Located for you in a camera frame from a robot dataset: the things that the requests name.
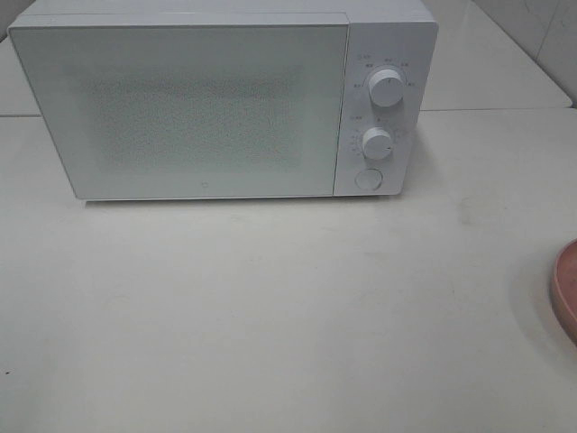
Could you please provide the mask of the white microwave knob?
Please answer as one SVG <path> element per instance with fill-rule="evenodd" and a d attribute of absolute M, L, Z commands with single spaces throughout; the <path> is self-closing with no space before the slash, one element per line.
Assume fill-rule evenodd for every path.
<path fill-rule="evenodd" d="M 376 69 L 367 81 L 371 102 L 378 107 L 396 105 L 404 96 L 406 79 L 392 66 Z"/>
<path fill-rule="evenodd" d="M 393 139 L 383 128 L 373 127 L 362 136 L 362 153 L 369 160 L 383 160 L 392 151 Z"/>

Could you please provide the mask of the upper white microwave knob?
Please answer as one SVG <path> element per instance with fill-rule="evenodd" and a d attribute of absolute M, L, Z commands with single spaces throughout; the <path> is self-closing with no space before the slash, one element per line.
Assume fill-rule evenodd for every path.
<path fill-rule="evenodd" d="M 367 81 L 371 102 L 378 107 L 396 105 L 404 96 L 406 79 L 392 66 L 376 69 Z"/>

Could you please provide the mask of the white microwave door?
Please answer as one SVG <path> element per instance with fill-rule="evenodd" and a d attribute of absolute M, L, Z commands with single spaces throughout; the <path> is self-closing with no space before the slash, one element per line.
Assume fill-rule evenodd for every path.
<path fill-rule="evenodd" d="M 84 200 L 333 191 L 347 29 L 15 29 Z"/>

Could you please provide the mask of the pink round plate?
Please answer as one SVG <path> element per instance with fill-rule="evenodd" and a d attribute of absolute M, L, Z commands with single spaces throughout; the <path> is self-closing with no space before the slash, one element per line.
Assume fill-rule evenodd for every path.
<path fill-rule="evenodd" d="M 550 298 L 560 326 L 576 344 L 576 240 L 568 243 L 555 258 Z"/>

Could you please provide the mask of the round white door button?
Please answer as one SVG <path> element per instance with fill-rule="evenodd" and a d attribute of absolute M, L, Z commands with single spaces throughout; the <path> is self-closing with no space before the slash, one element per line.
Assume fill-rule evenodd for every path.
<path fill-rule="evenodd" d="M 359 172 L 355 177 L 355 184 L 359 189 L 366 191 L 378 190 L 382 184 L 383 175 L 379 170 L 366 169 Z"/>

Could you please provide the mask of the white microwave oven body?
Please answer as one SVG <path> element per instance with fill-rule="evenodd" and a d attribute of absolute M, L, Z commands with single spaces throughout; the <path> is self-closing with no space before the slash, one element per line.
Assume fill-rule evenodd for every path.
<path fill-rule="evenodd" d="M 8 34 L 82 200 L 402 190 L 419 1 L 37 1 Z"/>

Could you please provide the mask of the lower white microwave knob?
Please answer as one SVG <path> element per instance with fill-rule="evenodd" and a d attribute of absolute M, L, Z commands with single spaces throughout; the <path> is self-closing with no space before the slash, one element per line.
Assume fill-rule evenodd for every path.
<path fill-rule="evenodd" d="M 362 153 L 369 160 L 383 160 L 392 151 L 393 139 L 383 128 L 373 127 L 362 136 Z"/>

